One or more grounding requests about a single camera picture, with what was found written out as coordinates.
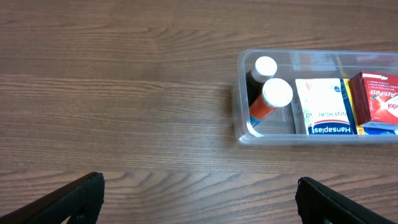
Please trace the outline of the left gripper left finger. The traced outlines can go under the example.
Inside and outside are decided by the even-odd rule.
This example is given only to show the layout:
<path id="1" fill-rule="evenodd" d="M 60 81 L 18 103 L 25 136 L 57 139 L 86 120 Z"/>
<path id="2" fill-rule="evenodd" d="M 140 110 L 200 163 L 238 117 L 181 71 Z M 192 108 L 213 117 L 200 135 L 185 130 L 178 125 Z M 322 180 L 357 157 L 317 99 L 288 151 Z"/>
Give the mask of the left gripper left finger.
<path id="1" fill-rule="evenodd" d="M 42 198 L 1 217 L 1 223 L 90 223 L 104 203 L 102 173 L 90 172 Z"/>

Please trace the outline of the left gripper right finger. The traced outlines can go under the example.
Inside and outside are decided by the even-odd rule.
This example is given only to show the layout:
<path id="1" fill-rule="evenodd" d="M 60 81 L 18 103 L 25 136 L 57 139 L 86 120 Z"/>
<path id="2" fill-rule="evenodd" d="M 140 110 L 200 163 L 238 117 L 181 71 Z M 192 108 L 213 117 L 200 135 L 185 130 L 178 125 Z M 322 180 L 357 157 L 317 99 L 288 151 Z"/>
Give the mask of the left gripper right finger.
<path id="1" fill-rule="evenodd" d="M 298 180 L 295 201 L 303 224 L 394 224 L 310 177 Z"/>

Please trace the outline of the clear plastic container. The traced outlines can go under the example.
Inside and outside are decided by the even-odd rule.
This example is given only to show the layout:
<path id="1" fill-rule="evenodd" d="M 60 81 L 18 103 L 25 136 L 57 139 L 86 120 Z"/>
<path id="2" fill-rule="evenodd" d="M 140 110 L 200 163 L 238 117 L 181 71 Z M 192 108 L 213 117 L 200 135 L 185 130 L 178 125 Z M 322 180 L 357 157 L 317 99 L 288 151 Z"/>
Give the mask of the clear plastic container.
<path id="1" fill-rule="evenodd" d="M 396 135 L 307 135 L 295 131 L 291 106 L 277 109 L 252 127 L 249 120 L 246 74 L 262 56 L 277 63 L 276 78 L 293 85 L 299 78 L 351 78 L 361 71 L 397 74 L 397 54 L 337 50 L 250 49 L 238 58 L 238 76 L 233 88 L 233 118 L 236 138 L 250 145 L 395 144 Z"/>

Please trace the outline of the blue yellow VapoDrops box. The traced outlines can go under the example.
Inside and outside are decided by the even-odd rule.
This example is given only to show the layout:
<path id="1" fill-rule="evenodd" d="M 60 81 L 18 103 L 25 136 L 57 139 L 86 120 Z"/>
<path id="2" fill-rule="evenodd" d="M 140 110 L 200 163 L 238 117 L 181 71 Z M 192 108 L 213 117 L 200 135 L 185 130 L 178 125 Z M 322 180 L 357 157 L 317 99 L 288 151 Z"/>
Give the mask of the blue yellow VapoDrops box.
<path id="1" fill-rule="evenodd" d="M 343 78 L 340 80 L 341 93 L 346 108 L 346 114 L 348 116 L 349 123 L 353 129 L 354 134 L 357 135 L 397 135 L 397 130 L 378 129 L 378 128 L 367 128 L 361 127 L 357 124 L 356 112 L 353 104 L 353 97 L 349 87 L 349 80 Z"/>

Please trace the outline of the white blue Hansaplast box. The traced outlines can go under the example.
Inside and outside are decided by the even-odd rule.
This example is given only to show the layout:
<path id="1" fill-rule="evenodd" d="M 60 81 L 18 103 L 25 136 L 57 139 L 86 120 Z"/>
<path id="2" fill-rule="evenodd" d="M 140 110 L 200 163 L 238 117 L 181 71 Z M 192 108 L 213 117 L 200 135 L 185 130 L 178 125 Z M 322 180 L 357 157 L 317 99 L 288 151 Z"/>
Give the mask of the white blue Hansaplast box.
<path id="1" fill-rule="evenodd" d="M 353 135 L 345 87 L 339 78 L 296 79 L 291 102 L 295 132 Z"/>

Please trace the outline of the orange tube white cap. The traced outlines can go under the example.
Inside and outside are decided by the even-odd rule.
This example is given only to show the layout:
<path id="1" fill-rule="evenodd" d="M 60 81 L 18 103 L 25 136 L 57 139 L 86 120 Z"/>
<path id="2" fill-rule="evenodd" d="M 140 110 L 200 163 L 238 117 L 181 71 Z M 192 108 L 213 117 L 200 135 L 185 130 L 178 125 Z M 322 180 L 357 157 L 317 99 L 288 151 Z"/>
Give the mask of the orange tube white cap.
<path id="1" fill-rule="evenodd" d="M 261 93 L 249 107 L 249 119 L 252 127 L 257 126 L 273 111 L 287 106 L 293 98 L 292 87 L 281 78 L 266 81 Z"/>

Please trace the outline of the red Panadol box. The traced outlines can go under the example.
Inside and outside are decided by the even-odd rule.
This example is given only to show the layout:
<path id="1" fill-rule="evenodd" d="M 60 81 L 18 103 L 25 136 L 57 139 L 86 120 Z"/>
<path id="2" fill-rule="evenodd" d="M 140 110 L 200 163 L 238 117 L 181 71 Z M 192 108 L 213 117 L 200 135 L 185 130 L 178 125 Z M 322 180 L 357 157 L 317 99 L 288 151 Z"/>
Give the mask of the red Panadol box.
<path id="1" fill-rule="evenodd" d="M 397 75 L 359 72 L 349 86 L 358 126 L 397 129 Z"/>

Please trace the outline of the black tube white cap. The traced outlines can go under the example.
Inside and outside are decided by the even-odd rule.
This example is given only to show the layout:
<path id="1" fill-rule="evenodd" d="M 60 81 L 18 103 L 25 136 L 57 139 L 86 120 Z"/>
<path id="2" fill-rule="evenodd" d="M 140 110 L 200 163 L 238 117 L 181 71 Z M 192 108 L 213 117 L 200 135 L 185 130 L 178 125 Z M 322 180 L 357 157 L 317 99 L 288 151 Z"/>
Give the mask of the black tube white cap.
<path id="1" fill-rule="evenodd" d="M 251 106 L 260 95 L 262 86 L 271 79 L 277 71 L 276 61 L 268 56 L 259 57 L 253 68 L 246 73 L 248 105 Z"/>

